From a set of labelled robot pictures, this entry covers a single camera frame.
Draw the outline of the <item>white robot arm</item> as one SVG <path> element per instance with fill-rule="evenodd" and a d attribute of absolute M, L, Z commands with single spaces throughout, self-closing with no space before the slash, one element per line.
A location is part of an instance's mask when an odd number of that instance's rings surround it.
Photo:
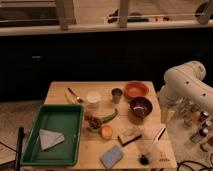
<path fill-rule="evenodd" d="M 201 109 L 213 114 L 213 87 L 205 84 L 204 65 L 190 61 L 168 69 L 164 73 L 165 85 L 158 93 L 161 108 L 172 108 L 181 98 L 192 100 Z"/>

